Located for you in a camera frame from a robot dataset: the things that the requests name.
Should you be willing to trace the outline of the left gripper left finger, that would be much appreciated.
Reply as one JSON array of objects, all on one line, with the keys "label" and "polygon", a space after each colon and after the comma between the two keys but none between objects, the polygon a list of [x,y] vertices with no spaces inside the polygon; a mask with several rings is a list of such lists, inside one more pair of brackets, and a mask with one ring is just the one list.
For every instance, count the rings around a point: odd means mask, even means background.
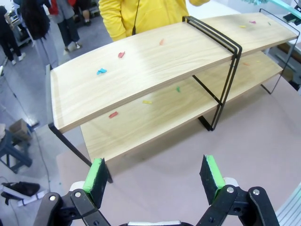
[{"label": "left gripper left finger", "polygon": [[86,226],[108,226],[100,212],[109,173],[104,159],[95,159],[82,188],[72,188],[66,195],[47,193],[42,198],[35,226],[70,226],[81,219]]}]

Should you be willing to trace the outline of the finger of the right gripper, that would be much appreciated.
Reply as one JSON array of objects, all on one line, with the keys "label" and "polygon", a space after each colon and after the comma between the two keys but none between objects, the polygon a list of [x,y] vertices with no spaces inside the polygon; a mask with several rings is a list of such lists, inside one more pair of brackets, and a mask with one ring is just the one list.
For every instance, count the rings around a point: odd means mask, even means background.
[{"label": "finger of the right gripper", "polygon": [[287,23],[294,23],[295,25],[300,25],[301,24],[301,19],[298,18],[297,16],[293,15],[293,14],[288,14],[286,16],[283,16],[283,19]]}]

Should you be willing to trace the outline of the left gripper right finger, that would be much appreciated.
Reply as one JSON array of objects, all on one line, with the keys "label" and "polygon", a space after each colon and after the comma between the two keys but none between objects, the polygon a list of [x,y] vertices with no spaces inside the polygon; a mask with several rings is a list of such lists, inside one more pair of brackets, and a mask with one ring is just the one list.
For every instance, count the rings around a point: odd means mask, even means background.
[{"label": "left gripper right finger", "polygon": [[237,216],[244,226],[279,225],[264,188],[255,186],[244,191],[226,184],[212,155],[203,156],[199,174],[209,208],[198,226],[221,226],[228,215]]}]

